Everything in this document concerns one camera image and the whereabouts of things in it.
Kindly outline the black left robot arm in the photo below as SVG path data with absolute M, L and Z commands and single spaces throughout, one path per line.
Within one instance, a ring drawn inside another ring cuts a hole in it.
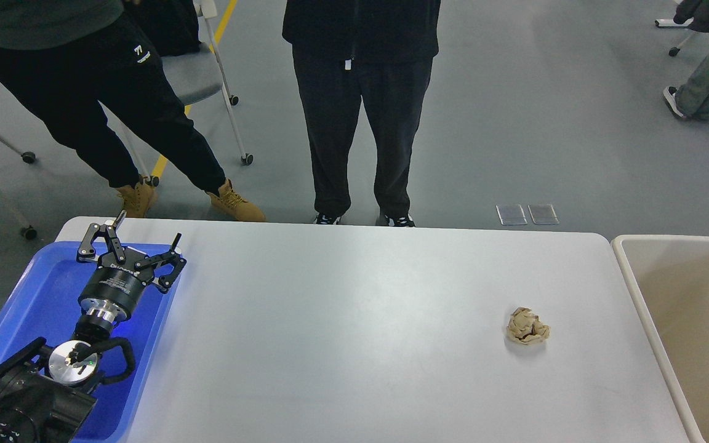
M 124 221 L 40 250 L 0 312 L 0 442 L 116 442 L 129 429 L 185 267 L 123 244 Z

